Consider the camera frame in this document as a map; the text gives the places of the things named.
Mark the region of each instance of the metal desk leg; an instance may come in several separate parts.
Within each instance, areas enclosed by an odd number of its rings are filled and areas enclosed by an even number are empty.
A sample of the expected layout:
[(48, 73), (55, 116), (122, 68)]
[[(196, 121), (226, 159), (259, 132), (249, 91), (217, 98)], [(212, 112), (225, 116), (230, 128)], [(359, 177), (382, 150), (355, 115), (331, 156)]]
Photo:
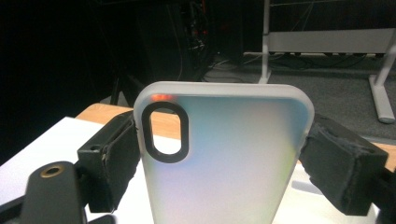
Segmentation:
[(390, 106), (389, 98), (384, 87), (385, 80), (389, 74), (391, 67), (396, 59), (396, 29), (393, 32), (392, 39), (390, 40), (390, 46), (382, 65), (381, 71), (378, 75), (370, 76), (370, 86), (372, 89), (375, 109), (378, 115), (379, 121), (383, 123), (395, 122), (395, 117)]
[(270, 34), (270, 0), (264, 1), (264, 29), (262, 32), (262, 77), (259, 80), (260, 84), (265, 84), (270, 78), (271, 71), (268, 68), (269, 55), (269, 34)]

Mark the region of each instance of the camera cutout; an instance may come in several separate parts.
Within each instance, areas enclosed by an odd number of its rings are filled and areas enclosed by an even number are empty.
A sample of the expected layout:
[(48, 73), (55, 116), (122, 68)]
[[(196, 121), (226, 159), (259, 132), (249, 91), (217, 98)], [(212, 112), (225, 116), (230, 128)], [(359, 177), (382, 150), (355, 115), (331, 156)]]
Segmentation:
[[(167, 119), (161, 119), (163, 114), (166, 114)], [(159, 136), (167, 136), (175, 141), (164, 141), (161, 138), (153, 138), (153, 144), (161, 153), (167, 155), (173, 155), (181, 149), (181, 128), (180, 128), (180, 117), (178, 114), (171, 109), (159, 108), (154, 110), (150, 115), (150, 123), (152, 134)], [(168, 127), (172, 127), (172, 132), (169, 133), (166, 130)]]
[(64, 171), (64, 167), (61, 164), (51, 165), (50, 167), (46, 168), (40, 173), (42, 178), (51, 178), (56, 175), (59, 175), (61, 172)]
[[(166, 148), (158, 142), (154, 142), (154, 134), (163, 135), (159, 126), (167, 124), (167, 121), (156, 120), (160, 111), (171, 112), (169, 122), (179, 124), (179, 132), (175, 132), (175, 138), (179, 134), (180, 145), (175, 148)], [(189, 153), (189, 118), (186, 111), (180, 106), (170, 102), (154, 102), (143, 110), (142, 114), (143, 134), (145, 137), (146, 150), (148, 154), (157, 161), (174, 163), (182, 161)]]

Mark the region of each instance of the gray floor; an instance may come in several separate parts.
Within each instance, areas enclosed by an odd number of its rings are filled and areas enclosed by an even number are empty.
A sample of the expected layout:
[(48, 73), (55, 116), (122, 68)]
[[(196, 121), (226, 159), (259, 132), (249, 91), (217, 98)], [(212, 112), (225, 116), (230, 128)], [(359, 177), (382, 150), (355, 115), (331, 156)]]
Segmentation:
[[(332, 65), (339, 59), (334, 58), (329, 61), (324, 58), (327, 62), (320, 60), (316, 63)], [(370, 74), (375, 74), (379, 70), (381, 60), (365, 58), (359, 62), (359, 58), (354, 57), (350, 58), (349, 62), (345, 61), (344, 67), (314, 66), (310, 68), (304, 67), (306, 66), (304, 62), (283, 61), (281, 63), (270, 62), (273, 70), (269, 79), (270, 84), (295, 86), (308, 95), (317, 113), (336, 120), (361, 136), (378, 142), (396, 143), (396, 123), (383, 124), (377, 120), (368, 80)], [(260, 76), (260, 60), (243, 64), (243, 66), (218, 63), (205, 75), (203, 81), (257, 83)], [(396, 74), (394, 71), (387, 79), (385, 86), (392, 109), (396, 112)]]

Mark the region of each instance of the phone case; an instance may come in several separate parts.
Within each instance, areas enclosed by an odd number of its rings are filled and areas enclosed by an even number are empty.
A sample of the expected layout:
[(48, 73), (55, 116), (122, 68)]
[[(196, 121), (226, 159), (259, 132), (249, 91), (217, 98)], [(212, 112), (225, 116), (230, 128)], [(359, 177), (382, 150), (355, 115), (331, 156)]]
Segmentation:
[[(153, 144), (149, 115), (180, 117), (174, 154)], [(155, 223), (271, 223), (314, 107), (286, 85), (157, 82), (134, 104)]]

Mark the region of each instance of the red light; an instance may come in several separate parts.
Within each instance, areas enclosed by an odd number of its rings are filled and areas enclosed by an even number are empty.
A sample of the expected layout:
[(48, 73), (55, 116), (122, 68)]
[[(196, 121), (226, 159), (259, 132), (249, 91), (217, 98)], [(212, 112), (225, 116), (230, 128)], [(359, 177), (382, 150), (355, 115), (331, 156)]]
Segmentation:
[(165, 95), (165, 94), (155, 94), (151, 96), (151, 100), (154, 102), (157, 101), (170, 101), (174, 98), (172, 95)]

